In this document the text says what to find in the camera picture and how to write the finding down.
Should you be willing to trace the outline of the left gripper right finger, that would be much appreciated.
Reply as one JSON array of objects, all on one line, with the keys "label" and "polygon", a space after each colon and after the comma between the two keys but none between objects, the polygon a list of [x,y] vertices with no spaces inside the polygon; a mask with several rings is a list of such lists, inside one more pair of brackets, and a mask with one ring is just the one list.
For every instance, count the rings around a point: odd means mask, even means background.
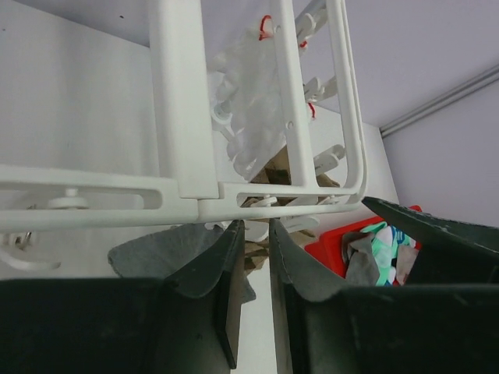
[{"label": "left gripper right finger", "polygon": [[278,372],[497,372],[497,286],[352,287],[269,228]]}]

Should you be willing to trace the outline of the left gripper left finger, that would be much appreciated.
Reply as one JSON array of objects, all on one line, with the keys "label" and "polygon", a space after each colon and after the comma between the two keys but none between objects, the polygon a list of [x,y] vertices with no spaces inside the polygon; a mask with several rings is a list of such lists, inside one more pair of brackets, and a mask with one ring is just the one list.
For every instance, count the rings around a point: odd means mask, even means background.
[{"label": "left gripper left finger", "polygon": [[228,373],[237,366],[244,231],[233,221],[164,280],[1,282],[4,373]]}]

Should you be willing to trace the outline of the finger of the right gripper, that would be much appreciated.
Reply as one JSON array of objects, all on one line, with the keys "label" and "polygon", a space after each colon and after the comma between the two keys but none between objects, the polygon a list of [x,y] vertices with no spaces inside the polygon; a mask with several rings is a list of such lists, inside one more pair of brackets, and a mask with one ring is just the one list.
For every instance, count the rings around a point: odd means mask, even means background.
[{"label": "finger of the right gripper", "polygon": [[421,248],[407,284],[497,284],[498,229],[452,221],[367,196],[363,204]]}]

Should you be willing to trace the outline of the grey sock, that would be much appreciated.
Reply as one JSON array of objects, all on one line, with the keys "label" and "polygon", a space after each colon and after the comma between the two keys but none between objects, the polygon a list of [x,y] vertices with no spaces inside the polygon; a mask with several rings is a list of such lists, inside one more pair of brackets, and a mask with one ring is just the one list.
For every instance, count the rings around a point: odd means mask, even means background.
[{"label": "grey sock", "polygon": [[360,231],[342,236],[341,254],[345,264],[345,279],[354,286],[375,286],[380,276],[373,255],[373,235]]},{"label": "grey sock", "polygon": [[120,277],[166,278],[209,249],[224,233],[220,227],[185,224],[117,245],[108,263]]}]

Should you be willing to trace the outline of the brown argyle sock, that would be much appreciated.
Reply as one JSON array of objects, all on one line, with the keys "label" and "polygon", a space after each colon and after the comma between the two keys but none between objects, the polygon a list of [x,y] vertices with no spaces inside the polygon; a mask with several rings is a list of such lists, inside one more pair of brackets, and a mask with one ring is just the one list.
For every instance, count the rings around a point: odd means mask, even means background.
[{"label": "brown argyle sock", "polygon": [[[295,199],[278,198],[275,196],[247,197],[242,207],[269,207],[269,206],[303,206],[315,205],[317,198],[298,197]],[[316,235],[312,229],[317,228],[320,220],[314,215],[291,216],[281,219],[285,229],[294,243],[301,248],[314,242]],[[245,274],[259,270],[269,257],[268,219],[245,221]]]},{"label": "brown argyle sock", "polygon": [[287,146],[282,147],[250,182],[256,184],[291,185]]}]

